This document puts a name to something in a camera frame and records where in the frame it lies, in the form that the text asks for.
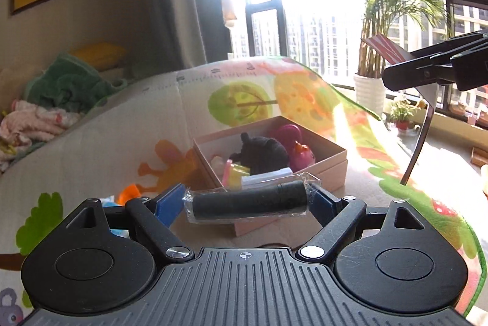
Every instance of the floor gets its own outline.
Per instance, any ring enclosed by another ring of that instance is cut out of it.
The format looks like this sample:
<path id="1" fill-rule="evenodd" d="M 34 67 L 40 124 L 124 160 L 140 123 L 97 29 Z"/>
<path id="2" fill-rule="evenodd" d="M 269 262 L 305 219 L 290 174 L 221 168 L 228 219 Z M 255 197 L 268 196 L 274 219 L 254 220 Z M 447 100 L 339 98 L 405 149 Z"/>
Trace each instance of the floor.
<path id="1" fill-rule="evenodd" d="M 404 151 L 411 155 L 416 137 L 400 136 L 397 140 Z M 469 141 L 431 129 L 415 167 L 429 173 L 432 181 L 440 186 L 446 205 L 458 210 L 465 217 L 477 233 L 485 257 L 488 258 L 488 200 L 481 206 L 479 203 L 473 206 L 465 195 L 467 192 L 481 191 L 480 168 L 470 163 L 472 147 Z M 483 288 L 476 306 L 488 311 L 487 285 Z"/>

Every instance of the open box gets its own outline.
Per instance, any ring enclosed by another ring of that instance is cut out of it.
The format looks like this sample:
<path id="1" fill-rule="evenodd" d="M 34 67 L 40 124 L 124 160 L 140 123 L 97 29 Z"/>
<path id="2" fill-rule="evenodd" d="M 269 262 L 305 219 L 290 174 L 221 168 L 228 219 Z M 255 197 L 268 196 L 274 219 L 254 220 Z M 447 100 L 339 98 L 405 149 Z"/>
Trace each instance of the open box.
<path id="1" fill-rule="evenodd" d="M 321 180 L 322 187 L 330 192 L 344 186 L 347 172 L 347 150 L 283 116 L 276 116 L 195 138 L 193 147 L 207 183 L 212 188 L 223 187 L 222 182 L 212 170 L 210 161 L 216 155 L 221 156 L 226 161 L 231 154 L 239 153 L 242 147 L 241 133 L 247 132 L 251 137 L 267 137 L 272 130 L 288 124 L 295 124 L 300 127 L 303 137 L 301 144 L 308 145 L 316 159 L 315 165 L 302 169 L 297 173 L 308 172 L 314 175 Z M 234 223 L 236 236 L 245 234 L 274 220 L 275 218 L 268 217 Z"/>

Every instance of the cartoon mouse print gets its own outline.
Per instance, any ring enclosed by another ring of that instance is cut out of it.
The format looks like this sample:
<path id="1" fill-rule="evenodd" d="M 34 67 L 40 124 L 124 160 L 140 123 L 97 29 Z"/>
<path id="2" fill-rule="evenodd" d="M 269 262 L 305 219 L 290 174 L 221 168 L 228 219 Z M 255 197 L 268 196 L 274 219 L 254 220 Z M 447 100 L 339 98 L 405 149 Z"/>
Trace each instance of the cartoon mouse print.
<path id="1" fill-rule="evenodd" d="M 16 325 L 24 319 L 22 309 L 16 305 L 17 295 L 14 289 L 4 289 L 0 292 L 0 326 Z"/>

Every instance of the white plant pot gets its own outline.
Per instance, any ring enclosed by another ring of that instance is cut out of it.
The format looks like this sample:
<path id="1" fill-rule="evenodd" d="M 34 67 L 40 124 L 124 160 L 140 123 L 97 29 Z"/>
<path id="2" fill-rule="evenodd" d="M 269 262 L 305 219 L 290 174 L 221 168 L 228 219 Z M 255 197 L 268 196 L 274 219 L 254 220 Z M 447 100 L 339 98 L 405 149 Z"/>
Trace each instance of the white plant pot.
<path id="1" fill-rule="evenodd" d="M 354 74 L 356 101 L 379 116 L 385 105 L 386 88 L 381 78 L 367 78 Z"/>

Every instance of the silver screw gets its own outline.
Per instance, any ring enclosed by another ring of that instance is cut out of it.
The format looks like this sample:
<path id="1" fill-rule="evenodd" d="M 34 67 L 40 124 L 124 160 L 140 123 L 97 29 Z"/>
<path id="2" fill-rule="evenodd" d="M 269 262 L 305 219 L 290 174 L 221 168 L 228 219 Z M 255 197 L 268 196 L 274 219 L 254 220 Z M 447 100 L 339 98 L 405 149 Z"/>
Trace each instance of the silver screw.
<path id="1" fill-rule="evenodd" d="M 307 259 L 319 259 L 325 252 L 318 246 L 305 246 L 300 249 L 300 254 Z"/>
<path id="2" fill-rule="evenodd" d="M 190 249 L 183 246 L 173 246 L 166 250 L 166 254 L 172 259 L 183 259 L 190 255 Z"/>

